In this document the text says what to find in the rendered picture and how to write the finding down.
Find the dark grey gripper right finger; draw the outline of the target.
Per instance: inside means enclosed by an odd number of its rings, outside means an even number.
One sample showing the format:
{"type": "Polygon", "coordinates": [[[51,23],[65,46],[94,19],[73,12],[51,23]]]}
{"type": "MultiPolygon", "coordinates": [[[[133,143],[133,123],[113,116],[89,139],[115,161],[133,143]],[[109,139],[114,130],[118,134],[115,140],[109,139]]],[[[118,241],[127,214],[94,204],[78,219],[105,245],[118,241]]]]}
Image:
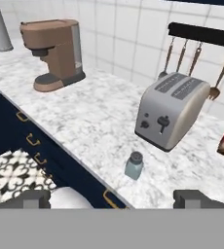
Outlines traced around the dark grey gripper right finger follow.
{"type": "Polygon", "coordinates": [[[199,190],[175,190],[173,192],[174,208],[201,209],[224,208],[224,202],[210,199],[199,190]]]}

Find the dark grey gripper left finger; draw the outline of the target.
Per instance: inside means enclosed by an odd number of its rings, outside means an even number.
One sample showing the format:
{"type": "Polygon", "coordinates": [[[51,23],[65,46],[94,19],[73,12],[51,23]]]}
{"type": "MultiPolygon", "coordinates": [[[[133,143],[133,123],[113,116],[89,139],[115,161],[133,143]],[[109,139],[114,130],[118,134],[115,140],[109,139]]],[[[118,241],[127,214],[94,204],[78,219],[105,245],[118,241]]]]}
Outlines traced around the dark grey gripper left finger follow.
{"type": "Polygon", "coordinates": [[[51,192],[47,190],[27,190],[17,197],[0,203],[0,209],[50,209],[51,192]]]}

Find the pale blue shaker grey lid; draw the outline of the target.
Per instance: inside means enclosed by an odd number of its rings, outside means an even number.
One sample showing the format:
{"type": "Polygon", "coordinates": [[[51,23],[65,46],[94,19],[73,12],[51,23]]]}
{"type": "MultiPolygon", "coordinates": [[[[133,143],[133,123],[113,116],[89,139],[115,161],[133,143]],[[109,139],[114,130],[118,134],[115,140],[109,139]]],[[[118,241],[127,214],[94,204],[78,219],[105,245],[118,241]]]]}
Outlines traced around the pale blue shaker grey lid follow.
{"type": "Polygon", "coordinates": [[[143,168],[143,156],[138,151],[133,151],[127,160],[125,174],[133,180],[137,180],[143,168]]]}

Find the navy base cabinet run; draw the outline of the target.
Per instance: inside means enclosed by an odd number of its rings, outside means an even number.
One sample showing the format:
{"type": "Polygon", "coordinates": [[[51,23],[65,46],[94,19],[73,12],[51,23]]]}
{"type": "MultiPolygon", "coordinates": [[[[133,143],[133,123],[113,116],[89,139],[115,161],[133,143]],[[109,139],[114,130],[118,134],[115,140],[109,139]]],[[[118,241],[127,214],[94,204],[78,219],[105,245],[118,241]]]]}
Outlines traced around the navy base cabinet run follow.
{"type": "Polygon", "coordinates": [[[16,116],[18,111],[20,110],[0,93],[0,154],[8,150],[14,152],[24,149],[33,158],[39,152],[40,158],[47,159],[48,162],[43,165],[36,163],[58,187],[71,187],[94,208],[112,208],[102,196],[108,190],[110,193],[107,196],[118,206],[129,207],[34,122],[30,119],[25,123],[21,122],[16,116]],[[41,144],[35,147],[29,145],[26,141],[29,133],[39,139],[41,144]]]}

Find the white round object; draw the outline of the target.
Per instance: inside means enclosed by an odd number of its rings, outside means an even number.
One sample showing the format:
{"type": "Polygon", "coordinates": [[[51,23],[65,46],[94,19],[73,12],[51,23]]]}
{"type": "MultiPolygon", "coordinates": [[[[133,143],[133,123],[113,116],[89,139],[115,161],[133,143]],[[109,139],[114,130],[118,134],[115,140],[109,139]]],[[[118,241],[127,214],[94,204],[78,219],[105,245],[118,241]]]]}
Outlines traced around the white round object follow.
{"type": "Polygon", "coordinates": [[[92,205],[81,194],[70,187],[57,188],[51,193],[52,209],[92,209],[92,205]]]}

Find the silver two-slot toaster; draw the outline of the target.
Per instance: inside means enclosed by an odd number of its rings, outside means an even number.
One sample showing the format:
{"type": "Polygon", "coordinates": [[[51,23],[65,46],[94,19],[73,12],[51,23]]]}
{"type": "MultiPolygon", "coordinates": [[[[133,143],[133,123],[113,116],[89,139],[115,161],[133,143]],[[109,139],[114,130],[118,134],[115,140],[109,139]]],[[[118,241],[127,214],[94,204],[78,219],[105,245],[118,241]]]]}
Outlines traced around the silver two-slot toaster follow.
{"type": "Polygon", "coordinates": [[[161,149],[171,151],[196,121],[210,84],[172,72],[143,93],[134,133],[161,149]]]}

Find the hanging copper fork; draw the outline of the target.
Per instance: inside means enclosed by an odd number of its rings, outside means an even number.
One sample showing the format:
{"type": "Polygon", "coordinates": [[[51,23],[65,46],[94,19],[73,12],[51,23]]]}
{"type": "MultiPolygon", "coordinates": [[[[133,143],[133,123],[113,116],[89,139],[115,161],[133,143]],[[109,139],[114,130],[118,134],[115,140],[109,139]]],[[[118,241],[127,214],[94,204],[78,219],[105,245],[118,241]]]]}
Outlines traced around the hanging copper fork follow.
{"type": "Polygon", "coordinates": [[[216,81],[215,86],[210,88],[209,95],[208,95],[208,98],[210,100],[215,100],[219,96],[220,90],[219,90],[218,86],[221,83],[221,80],[223,79],[223,77],[224,77],[224,65],[223,65],[222,70],[219,74],[219,77],[216,81]]]}

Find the hanging copper spoon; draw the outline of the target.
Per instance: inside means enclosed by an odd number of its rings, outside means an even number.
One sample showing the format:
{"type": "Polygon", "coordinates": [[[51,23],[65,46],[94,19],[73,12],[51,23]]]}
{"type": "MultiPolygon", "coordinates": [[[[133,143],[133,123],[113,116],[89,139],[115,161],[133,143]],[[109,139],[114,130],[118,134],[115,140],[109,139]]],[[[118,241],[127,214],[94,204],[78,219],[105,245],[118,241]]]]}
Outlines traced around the hanging copper spoon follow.
{"type": "Polygon", "coordinates": [[[168,74],[168,73],[167,73],[167,69],[168,69],[168,64],[169,64],[170,56],[171,56],[172,49],[173,49],[174,39],[175,39],[175,37],[173,36],[172,39],[171,39],[171,42],[170,42],[170,44],[169,44],[169,47],[168,47],[168,54],[167,54],[167,57],[166,57],[166,62],[165,62],[164,70],[159,74],[158,79],[161,79],[161,78],[163,78],[165,75],[168,74]]]}

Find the hanging copper utensil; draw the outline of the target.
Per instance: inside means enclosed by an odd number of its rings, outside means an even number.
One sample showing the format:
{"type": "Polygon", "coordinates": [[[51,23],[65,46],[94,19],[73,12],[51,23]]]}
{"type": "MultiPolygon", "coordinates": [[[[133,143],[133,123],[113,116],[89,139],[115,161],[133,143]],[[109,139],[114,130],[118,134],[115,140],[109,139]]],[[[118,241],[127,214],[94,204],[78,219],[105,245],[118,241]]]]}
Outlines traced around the hanging copper utensil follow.
{"type": "Polygon", "coordinates": [[[203,45],[203,42],[200,42],[199,46],[196,48],[188,76],[191,76],[193,73],[193,70],[196,66],[196,63],[197,63],[199,56],[201,54],[201,51],[202,51],[202,45],[203,45]]]}
{"type": "Polygon", "coordinates": [[[183,45],[183,47],[182,47],[182,50],[181,50],[181,52],[180,52],[180,55],[179,55],[179,59],[178,59],[178,62],[177,62],[177,66],[176,66],[176,70],[175,70],[175,72],[178,72],[179,71],[179,69],[180,69],[180,66],[181,66],[181,63],[182,63],[182,60],[183,60],[183,57],[184,57],[184,55],[185,55],[185,52],[186,52],[186,47],[187,47],[187,43],[188,43],[188,39],[186,39],[185,40],[185,43],[184,43],[184,45],[183,45]]]}

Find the brown coffee machine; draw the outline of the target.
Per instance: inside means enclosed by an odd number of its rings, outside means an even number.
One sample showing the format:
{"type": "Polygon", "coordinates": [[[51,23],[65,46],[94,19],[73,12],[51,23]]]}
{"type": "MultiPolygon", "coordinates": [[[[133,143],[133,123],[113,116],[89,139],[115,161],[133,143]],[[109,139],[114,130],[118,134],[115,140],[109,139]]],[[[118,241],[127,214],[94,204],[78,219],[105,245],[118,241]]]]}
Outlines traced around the brown coffee machine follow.
{"type": "Polygon", "coordinates": [[[33,87],[37,91],[54,91],[86,78],[77,20],[22,22],[19,30],[24,46],[48,65],[49,72],[34,81],[33,87]]]}

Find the black utensil rail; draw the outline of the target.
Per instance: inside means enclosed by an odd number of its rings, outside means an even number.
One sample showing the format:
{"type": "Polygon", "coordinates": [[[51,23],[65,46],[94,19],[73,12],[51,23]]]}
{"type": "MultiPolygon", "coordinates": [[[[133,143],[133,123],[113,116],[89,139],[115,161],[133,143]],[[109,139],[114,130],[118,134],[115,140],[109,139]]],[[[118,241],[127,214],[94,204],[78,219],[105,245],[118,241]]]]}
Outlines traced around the black utensil rail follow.
{"type": "Polygon", "coordinates": [[[224,47],[224,30],[171,22],[168,25],[170,36],[199,41],[224,47]]]}

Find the navy wall cabinet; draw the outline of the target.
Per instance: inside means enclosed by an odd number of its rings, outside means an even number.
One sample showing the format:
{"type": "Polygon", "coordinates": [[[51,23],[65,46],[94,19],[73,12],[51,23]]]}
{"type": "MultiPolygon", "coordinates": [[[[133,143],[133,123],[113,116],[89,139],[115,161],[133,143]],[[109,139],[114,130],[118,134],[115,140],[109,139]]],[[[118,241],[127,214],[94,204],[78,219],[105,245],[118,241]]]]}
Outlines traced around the navy wall cabinet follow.
{"type": "Polygon", "coordinates": [[[224,0],[166,0],[166,1],[224,6],[224,0]]]}

